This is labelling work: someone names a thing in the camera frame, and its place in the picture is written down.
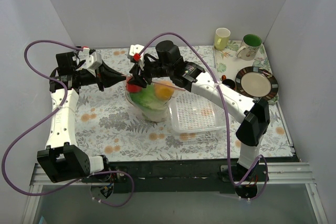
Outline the clear zip top bag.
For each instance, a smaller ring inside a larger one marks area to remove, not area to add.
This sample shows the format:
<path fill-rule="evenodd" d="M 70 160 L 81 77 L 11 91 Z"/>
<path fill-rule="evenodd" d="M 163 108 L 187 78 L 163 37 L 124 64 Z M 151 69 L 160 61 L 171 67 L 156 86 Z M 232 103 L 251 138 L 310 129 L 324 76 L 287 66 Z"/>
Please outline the clear zip top bag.
<path fill-rule="evenodd" d="M 168 78 L 155 79 L 145 88 L 129 84 L 130 76 L 125 81 L 125 96 L 137 112 L 152 122 L 166 120 L 171 101 L 185 90 L 177 87 Z"/>

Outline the white plastic basket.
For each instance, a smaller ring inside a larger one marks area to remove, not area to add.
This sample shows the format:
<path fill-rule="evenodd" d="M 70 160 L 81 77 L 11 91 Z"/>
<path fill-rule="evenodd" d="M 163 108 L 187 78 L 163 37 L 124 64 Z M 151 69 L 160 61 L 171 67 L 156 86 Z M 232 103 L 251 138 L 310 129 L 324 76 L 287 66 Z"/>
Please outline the white plastic basket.
<path fill-rule="evenodd" d="M 226 126 L 223 110 L 204 97 L 181 91 L 169 105 L 172 129 L 178 133 L 203 133 Z"/>

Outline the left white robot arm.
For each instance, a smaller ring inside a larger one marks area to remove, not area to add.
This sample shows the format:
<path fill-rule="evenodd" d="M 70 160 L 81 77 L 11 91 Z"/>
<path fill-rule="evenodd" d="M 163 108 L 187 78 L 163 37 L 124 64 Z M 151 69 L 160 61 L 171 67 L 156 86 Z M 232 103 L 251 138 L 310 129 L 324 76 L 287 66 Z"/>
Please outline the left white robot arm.
<path fill-rule="evenodd" d="M 76 141 L 75 117 L 79 91 L 96 84 L 100 91 L 125 80 L 125 76 L 108 67 L 94 49 L 83 49 L 84 59 L 77 62 L 76 52 L 56 55 L 57 68 L 49 76 L 52 107 L 56 113 L 46 147 L 38 151 L 37 160 L 53 183 L 93 174 L 100 182 L 111 178 L 112 170 L 105 155 L 88 156 Z"/>

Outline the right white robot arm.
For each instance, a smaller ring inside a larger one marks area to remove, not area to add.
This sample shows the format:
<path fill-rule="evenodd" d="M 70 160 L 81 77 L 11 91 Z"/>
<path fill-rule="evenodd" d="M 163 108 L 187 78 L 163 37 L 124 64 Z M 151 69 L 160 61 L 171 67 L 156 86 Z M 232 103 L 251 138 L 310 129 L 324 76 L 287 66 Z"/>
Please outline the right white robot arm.
<path fill-rule="evenodd" d="M 240 183 L 251 180 L 257 174 L 260 142 L 270 122 L 268 102 L 246 97 L 218 82 L 211 71 L 184 60 L 178 46 L 170 40 L 158 43 L 155 50 L 157 57 L 145 54 L 141 45 L 130 47 L 128 58 L 134 65 L 129 83 L 145 88 L 154 78 L 168 77 L 177 87 L 224 109 L 226 115 L 240 123 L 236 131 L 241 142 L 240 156 L 235 169 L 228 169 L 229 177 Z"/>

